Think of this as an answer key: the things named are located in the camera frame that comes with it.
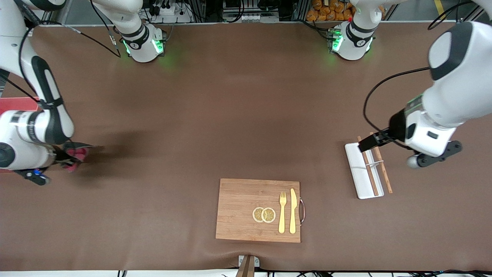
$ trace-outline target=pile of brown food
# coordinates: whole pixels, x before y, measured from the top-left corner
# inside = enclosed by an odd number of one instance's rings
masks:
[[[330,5],[323,4],[323,0],[312,0],[312,9],[307,12],[306,21],[345,21],[351,19],[357,12],[357,9],[351,3],[345,3],[338,0],[330,0]],[[385,15],[385,9],[380,6],[379,9]]]

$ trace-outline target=knife blade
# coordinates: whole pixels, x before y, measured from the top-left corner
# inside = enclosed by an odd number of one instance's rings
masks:
[[[294,191],[293,188],[290,189],[290,227],[289,227],[289,232],[291,234],[296,233],[296,213],[295,209],[297,208],[297,196],[296,192]]]

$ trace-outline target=metal handle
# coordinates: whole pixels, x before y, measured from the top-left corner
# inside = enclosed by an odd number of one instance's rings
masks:
[[[303,219],[301,219],[301,226],[302,226],[304,219],[306,218],[306,205],[304,205],[304,201],[302,198],[299,198],[299,203],[303,205]]]

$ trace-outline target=red container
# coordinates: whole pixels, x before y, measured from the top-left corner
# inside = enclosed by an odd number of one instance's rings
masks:
[[[0,115],[8,110],[37,110],[37,103],[29,97],[0,98]],[[0,169],[0,173],[11,171]]]

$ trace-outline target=brown table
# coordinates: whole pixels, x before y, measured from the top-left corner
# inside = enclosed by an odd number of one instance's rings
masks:
[[[106,148],[74,174],[49,170],[46,187],[0,175],[0,270],[228,268],[248,253],[269,270],[492,270],[491,116],[460,127],[463,152],[426,169],[381,148],[394,191],[382,198],[357,199],[343,148],[371,131],[369,89],[426,66],[443,30],[382,24],[347,62],[302,24],[180,26],[165,58],[138,64],[36,29],[74,139]],[[109,45],[103,28],[83,31]],[[430,85],[428,72],[388,82],[370,117],[385,127]],[[300,181],[302,242],[216,240],[220,178]]]

